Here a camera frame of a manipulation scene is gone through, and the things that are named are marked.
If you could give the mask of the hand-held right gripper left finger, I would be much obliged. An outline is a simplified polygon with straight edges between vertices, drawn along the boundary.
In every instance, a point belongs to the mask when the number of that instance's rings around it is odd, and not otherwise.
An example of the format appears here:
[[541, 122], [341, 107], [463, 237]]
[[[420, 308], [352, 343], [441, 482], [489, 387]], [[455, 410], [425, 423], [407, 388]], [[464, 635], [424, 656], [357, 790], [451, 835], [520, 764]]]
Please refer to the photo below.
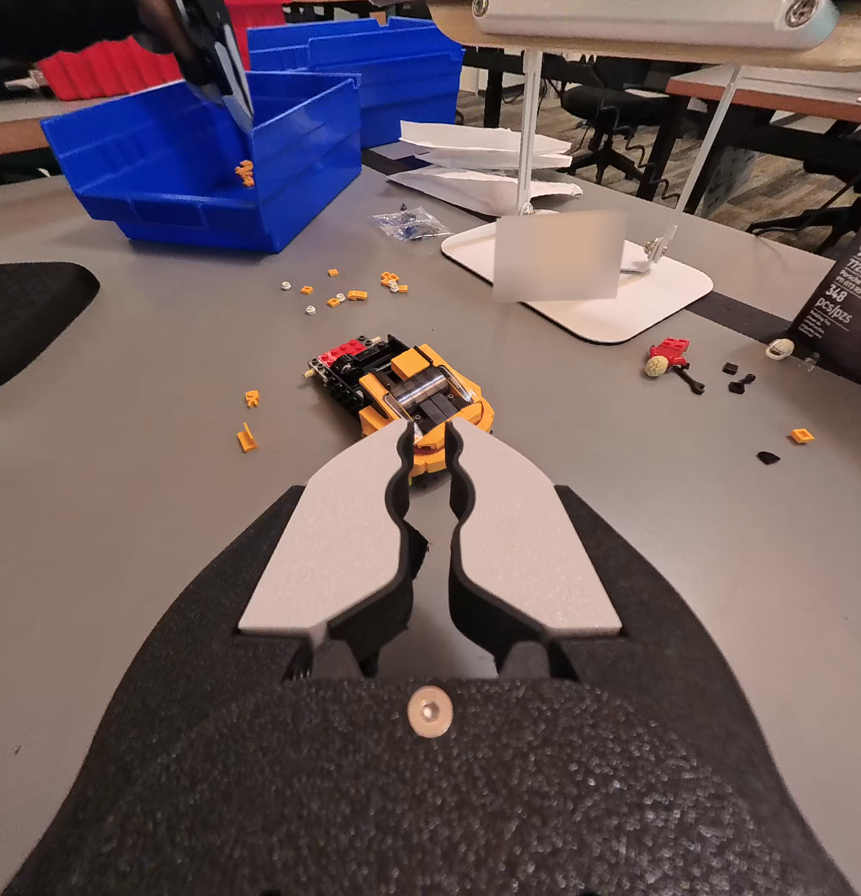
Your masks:
[[278, 638], [319, 657], [348, 652], [375, 678], [380, 652], [409, 626], [428, 540], [407, 520], [414, 425], [363, 438], [302, 487], [243, 610], [242, 636]]

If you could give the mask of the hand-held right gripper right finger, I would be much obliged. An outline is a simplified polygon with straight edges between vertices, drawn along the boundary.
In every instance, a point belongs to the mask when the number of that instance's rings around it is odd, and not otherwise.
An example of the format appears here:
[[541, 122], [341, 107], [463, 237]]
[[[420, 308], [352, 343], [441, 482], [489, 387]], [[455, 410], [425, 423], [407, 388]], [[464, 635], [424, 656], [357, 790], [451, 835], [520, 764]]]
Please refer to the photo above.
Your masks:
[[622, 621], [559, 490], [525, 455], [466, 420], [447, 423], [449, 506], [457, 523], [450, 617], [497, 671], [517, 644], [562, 669], [561, 644], [618, 637]]

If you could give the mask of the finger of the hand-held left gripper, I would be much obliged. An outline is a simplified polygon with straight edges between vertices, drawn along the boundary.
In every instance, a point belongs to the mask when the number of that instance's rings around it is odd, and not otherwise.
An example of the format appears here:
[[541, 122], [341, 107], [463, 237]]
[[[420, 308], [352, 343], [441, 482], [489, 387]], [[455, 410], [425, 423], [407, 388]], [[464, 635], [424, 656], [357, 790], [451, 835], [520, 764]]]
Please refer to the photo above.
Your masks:
[[254, 126], [254, 108], [247, 74], [231, 24], [221, 23], [214, 33], [212, 65], [221, 101], [243, 133]]

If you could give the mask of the orange black lego car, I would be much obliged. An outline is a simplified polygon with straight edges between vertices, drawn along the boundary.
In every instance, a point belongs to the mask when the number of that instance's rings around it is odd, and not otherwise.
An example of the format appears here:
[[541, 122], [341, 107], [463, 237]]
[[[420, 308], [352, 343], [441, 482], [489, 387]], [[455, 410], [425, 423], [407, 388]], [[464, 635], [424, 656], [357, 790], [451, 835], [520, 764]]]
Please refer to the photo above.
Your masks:
[[363, 437], [397, 420], [412, 423], [411, 479], [445, 470], [445, 426], [450, 420], [492, 431], [494, 410], [481, 387], [428, 344], [407, 346], [393, 335], [361, 335], [313, 357], [302, 375], [317, 379], [358, 418]]

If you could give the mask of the person's left forearm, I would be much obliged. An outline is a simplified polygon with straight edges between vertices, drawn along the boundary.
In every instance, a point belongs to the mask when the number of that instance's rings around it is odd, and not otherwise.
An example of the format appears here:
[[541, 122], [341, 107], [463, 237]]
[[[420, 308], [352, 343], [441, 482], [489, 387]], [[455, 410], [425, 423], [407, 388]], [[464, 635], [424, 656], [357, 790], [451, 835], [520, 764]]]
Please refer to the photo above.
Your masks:
[[0, 60], [36, 63], [127, 39], [141, 24], [134, 1], [0, 1]]

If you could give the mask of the scattered orange white lego pieces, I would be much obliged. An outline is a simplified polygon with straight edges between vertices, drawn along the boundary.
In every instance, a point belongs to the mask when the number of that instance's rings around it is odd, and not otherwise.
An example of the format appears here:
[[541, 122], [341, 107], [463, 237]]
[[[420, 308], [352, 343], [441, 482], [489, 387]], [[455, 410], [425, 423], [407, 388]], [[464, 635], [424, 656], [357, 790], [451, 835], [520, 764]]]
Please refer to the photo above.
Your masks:
[[[284, 294], [291, 293], [301, 297], [302, 313], [307, 317], [317, 316], [322, 309], [334, 310], [349, 304], [364, 304], [374, 294], [369, 289], [354, 287], [346, 281], [345, 272], [336, 267], [319, 270], [324, 280], [316, 278], [297, 280], [282, 279], [278, 290]], [[383, 271], [377, 282], [375, 292], [405, 296], [411, 291], [409, 283], [402, 280], [392, 271]]]

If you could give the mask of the lego set box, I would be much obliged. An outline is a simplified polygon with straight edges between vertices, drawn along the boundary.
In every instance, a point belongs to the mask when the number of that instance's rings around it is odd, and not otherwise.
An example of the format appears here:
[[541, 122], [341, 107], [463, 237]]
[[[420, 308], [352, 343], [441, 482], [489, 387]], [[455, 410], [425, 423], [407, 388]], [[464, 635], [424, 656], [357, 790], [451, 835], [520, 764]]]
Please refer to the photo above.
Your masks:
[[792, 321], [795, 356], [861, 385], [861, 229]]

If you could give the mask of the red plastic bin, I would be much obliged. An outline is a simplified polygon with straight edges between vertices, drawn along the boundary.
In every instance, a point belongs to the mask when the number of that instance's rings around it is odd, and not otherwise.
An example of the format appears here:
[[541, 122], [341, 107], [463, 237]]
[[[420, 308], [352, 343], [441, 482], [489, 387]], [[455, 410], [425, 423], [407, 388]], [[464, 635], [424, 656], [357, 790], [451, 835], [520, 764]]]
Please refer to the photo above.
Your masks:
[[[249, 28], [285, 24], [281, 1], [227, 1], [243, 64], [250, 70]], [[171, 55], [146, 50], [135, 39], [103, 41], [78, 53], [60, 52], [38, 64], [57, 98], [111, 98], [181, 79]]]

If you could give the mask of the long blue plastic bin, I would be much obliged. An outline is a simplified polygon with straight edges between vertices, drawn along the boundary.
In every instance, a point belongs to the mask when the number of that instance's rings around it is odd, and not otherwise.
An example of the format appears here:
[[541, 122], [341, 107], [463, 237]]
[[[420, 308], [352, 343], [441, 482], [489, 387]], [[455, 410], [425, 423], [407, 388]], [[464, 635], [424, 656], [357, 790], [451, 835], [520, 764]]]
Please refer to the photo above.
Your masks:
[[402, 121], [453, 125], [464, 50], [431, 20], [392, 17], [249, 28], [250, 69], [358, 77], [361, 147], [401, 138]]

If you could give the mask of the grey table wooden edge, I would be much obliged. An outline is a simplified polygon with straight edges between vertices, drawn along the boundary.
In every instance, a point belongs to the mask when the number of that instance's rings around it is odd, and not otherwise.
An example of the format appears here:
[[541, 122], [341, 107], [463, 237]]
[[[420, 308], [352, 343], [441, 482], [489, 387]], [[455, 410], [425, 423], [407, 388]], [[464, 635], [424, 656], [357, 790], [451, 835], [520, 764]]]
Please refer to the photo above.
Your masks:
[[34, 97], [0, 99], [0, 156], [47, 149], [49, 143], [41, 126], [44, 119], [103, 101], [104, 98], [71, 101]]

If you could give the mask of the clear bag of dark pieces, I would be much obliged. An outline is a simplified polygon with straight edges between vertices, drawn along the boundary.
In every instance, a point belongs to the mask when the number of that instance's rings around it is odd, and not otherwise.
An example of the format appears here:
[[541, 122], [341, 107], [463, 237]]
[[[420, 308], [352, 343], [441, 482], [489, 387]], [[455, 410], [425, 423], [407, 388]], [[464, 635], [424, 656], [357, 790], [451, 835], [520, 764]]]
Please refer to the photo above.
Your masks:
[[401, 242], [421, 242], [453, 235], [452, 230], [421, 206], [409, 208], [404, 204], [399, 210], [369, 216], [369, 222], [386, 236]]

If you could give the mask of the white book stand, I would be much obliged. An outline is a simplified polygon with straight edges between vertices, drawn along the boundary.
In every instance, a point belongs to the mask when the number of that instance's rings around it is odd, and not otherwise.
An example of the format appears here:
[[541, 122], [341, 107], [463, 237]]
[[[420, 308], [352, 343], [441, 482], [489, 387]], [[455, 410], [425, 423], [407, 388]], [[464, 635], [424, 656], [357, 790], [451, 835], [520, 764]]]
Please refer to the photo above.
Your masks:
[[[447, 238], [441, 251], [493, 286], [499, 303], [523, 303], [577, 337], [621, 344], [687, 308], [712, 280], [660, 258], [705, 164], [745, 66], [861, 70], [861, 2], [429, 2], [436, 25], [470, 47], [524, 54], [526, 100], [514, 212]], [[534, 210], [536, 95], [545, 52], [582, 52], [681, 63], [732, 63], [678, 208], [653, 253], [624, 241], [613, 211]]]

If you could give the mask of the black swivel office chair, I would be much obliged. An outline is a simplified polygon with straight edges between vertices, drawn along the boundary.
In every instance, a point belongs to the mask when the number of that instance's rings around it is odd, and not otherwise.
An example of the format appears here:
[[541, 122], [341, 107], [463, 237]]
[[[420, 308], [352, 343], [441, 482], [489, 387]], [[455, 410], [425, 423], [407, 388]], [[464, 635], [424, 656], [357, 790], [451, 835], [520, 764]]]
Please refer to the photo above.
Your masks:
[[632, 140], [640, 128], [658, 128], [670, 114], [671, 99], [662, 90], [670, 78], [668, 66], [663, 61], [605, 56], [586, 66], [581, 82], [564, 92], [561, 107], [593, 135], [585, 152], [577, 145], [565, 174], [594, 167], [595, 183], [600, 185], [606, 170], [615, 168], [627, 180], [643, 180], [646, 149]]

